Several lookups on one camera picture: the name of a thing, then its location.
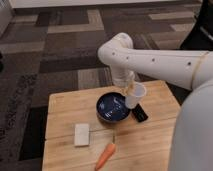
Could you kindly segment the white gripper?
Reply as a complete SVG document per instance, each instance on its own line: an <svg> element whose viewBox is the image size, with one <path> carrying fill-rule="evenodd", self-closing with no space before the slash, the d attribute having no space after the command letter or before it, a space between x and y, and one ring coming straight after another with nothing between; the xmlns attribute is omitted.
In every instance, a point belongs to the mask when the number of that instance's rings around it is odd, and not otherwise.
<svg viewBox="0 0 213 171"><path fill-rule="evenodd" d="M120 68L113 68L112 69L112 81L115 86L118 87L126 87L131 81L135 78L135 74L133 71L120 69ZM125 95L130 94L134 90L134 82L131 82L125 88Z"/></svg>

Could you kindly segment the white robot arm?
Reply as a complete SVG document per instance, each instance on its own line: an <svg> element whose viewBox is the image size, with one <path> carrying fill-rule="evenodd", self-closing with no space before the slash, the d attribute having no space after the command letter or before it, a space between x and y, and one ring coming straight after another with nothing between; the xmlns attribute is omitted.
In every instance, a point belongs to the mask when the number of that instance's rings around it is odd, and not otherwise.
<svg viewBox="0 0 213 171"><path fill-rule="evenodd" d="M168 171L213 171L213 51L145 50L126 33L101 45L99 60L111 69L116 86L142 73L188 89L177 116Z"/></svg>

